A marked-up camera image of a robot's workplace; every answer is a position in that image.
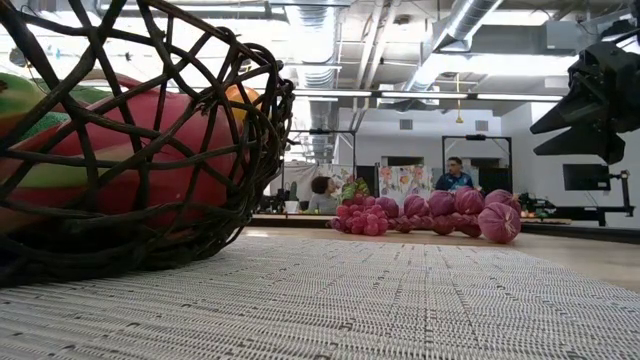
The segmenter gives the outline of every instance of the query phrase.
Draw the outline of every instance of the monitor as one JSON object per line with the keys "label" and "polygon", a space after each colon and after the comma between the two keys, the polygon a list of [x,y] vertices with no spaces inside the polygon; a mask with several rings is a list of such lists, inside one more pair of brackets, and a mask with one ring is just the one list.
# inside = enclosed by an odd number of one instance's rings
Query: monitor
{"label": "monitor", "polygon": [[609,167],[601,164],[563,164],[566,191],[610,191]]}

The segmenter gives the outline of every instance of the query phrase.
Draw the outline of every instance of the woven basket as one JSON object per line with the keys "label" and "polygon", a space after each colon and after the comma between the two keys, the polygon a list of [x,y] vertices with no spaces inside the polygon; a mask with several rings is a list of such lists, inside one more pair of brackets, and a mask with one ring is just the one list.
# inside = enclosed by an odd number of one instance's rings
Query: woven basket
{"label": "woven basket", "polygon": [[[17,126],[0,138],[0,161],[20,162],[12,175],[3,179],[0,188],[3,208],[0,210],[30,214],[39,219],[29,226],[0,235],[0,286],[115,276],[134,269],[166,269],[212,256],[235,240],[249,222],[251,210],[258,204],[264,188],[278,176],[282,166],[291,124],[293,84],[278,76],[282,63],[268,50],[256,44],[242,44],[230,30],[213,27],[162,0],[137,2],[149,37],[114,29],[126,0],[114,0],[97,27],[91,25],[81,0],[69,0],[69,3],[83,27],[68,27],[25,14],[17,11],[9,1],[0,1],[0,22],[51,89]],[[154,16],[158,14],[166,17],[166,31],[160,30],[154,22]],[[189,51],[171,45],[173,24],[177,19],[193,26],[194,31],[203,31]],[[90,47],[74,70],[59,80],[27,24],[68,36],[85,37]],[[117,69],[112,68],[102,48],[107,38],[153,47],[164,64],[164,71],[122,92],[117,85]],[[215,46],[227,44],[229,47],[222,68],[215,75],[197,58],[198,51],[210,40],[217,41]],[[177,55],[181,60],[174,64],[171,55]],[[239,74],[247,61],[254,68]],[[98,64],[112,89],[113,98],[88,110],[69,94]],[[193,65],[210,86],[196,91],[186,84],[180,71],[187,65]],[[242,82],[258,75],[268,79],[262,95],[252,103]],[[180,96],[189,97],[188,106],[177,118],[162,116],[170,80],[186,94]],[[225,95],[225,91],[234,85],[243,101],[230,102]],[[153,126],[136,126],[128,102],[152,89],[159,93],[157,107],[148,111],[155,111],[157,121]],[[18,149],[19,139],[56,104],[64,106],[70,122],[60,126],[37,149]],[[122,114],[120,121],[103,116],[115,108]],[[233,109],[246,111],[241,132],[236,127]],[[204,121],[207,126],[199,148],[187,146],[176,136],[197,114],[208,119]],[[214,143],[215,138],[221,136],[214,134],[215,121],[221,121],[221,118],[228,122],[228,126],[221,128],[227,129],[229,134],[226,136],[232,140],[231,145],[216,146]],[[96,126],[127,134],[133,148],[131,155],[121,161],[97,159],[97,151],[93,151],[87,131]],[[73,157],[55,154],[56,145],[68,136],[79,140],[81,153]],[[182,158],[172,162],[158,161],[158,154],[167,149],[181,154]],[[211,165],[212,159],[224,156],[234,159],[229,173],[222,173]],[[16,200],[16,189],[25,176],[34,166],[47,163],[83,169],[86,186],[60,206]],[[176,169],[189,169],[190,176],[186,176],[184,187],[188,190],[184,197],[175,202],[150,203],[152,180],[158,174]],[[138,186],[130,210],[101,211],[100,194],[114,186],[123,174],[132,172]],[[220,195],[226,195],[226,201],[218,206],[197,201],[194,197],[199,186],[210,184],[212,179],[223,188]],[[162,226],[150,225],[151,219],[162,216],[172,220]]]}

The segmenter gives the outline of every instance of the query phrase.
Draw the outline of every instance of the white textured rug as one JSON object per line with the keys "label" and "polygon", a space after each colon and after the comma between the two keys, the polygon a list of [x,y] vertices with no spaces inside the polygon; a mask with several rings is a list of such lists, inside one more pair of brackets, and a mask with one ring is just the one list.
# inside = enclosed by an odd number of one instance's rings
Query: white textured rug
{"label": "white textured rug", "polygon": [[640,359],[640,295],[511,249],[240,238],[0,290],[0,359]]}

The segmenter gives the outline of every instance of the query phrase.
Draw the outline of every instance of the man in blue shirt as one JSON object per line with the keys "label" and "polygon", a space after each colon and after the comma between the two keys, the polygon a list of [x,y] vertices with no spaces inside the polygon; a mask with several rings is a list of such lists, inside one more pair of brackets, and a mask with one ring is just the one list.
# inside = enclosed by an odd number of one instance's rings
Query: man in blue shirt
{"label": "man in blue shirt", "polygon": [[447,160],[449,172],[440,176],[436,183],[436,190],[455,191],[459,187],[473,187],[473,181],[469,174],[462,172],[462,160],[459,157],[450,157]]}

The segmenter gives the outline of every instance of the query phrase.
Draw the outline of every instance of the woman with curly hair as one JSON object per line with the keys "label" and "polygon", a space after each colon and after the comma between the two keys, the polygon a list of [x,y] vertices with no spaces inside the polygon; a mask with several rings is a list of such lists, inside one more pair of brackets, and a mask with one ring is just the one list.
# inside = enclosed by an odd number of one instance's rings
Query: woman with curly hair
{"label": "woman with curly hair", "polygon": [[313,196],[309,201],[309,212],[323,215],[335,215],[338,207],[338,200],[331,196],[336,191],[336,184],[333,179],[327,176],[318,176],[311,181],[311,191]]}

